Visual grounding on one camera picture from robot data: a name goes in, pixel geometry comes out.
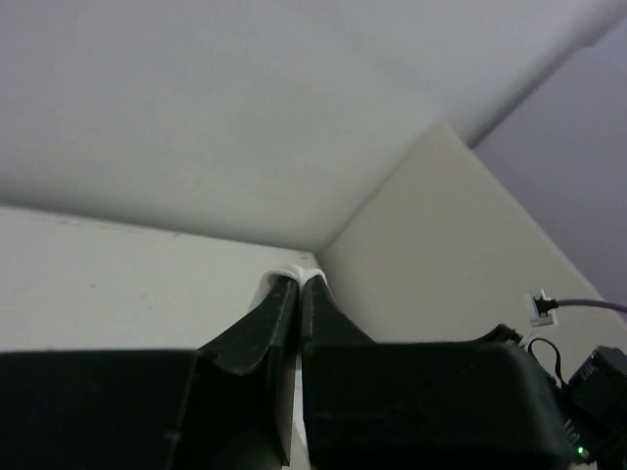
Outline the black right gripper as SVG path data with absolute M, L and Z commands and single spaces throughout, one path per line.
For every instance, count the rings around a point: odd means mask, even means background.
M 566 438 L 575 449 L 575 462 L 595 464 L 599 469 L 626 467 L 626 354 L 622 350 L 596 347 L 566 382 L 560 352 L 547 339 L 525 340 L 499 324 L 482 341 L 520 346 L 528 353 L 536 342 L 550 346 L 555 353 L 555 374 L 547 380 L 564 418 Z

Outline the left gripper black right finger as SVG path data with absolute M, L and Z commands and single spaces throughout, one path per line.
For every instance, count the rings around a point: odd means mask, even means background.
M 316 277 L 302 293 L 304 422 L 316 469 L 566 469 L 548 377 L 498 325 L 469 341 L 379 343 Z

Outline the white printed t-shirt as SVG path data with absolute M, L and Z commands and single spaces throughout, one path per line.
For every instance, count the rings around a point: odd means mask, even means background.
M 267 296 L 270 289 L 276 284 L 278 278 L 286 277 L 297 282 L 299 292 L 303 291 L 307 281 L 320 276 L 328 285 L 324 272 L 318 267 L 302 267 L 298 264 L 290 264 L 267 271 L 261 278 L 257 291 L 254 294 L 249 311 L 259 306 Z M 308 443 L 304 422 L 303 390 L 302 390 L 302 361 L 300 354 L 296 355 L 294 393 L 292 406 L 292 433 L 291 433 L 291 459 L 288 467 L 284 469 L 313 469 L 308 454 Z

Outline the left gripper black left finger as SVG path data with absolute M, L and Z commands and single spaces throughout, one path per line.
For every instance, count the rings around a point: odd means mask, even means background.
M 200 348 L 197 465 L 290 463 L 298 283 L 279 276 L 261 302 Z

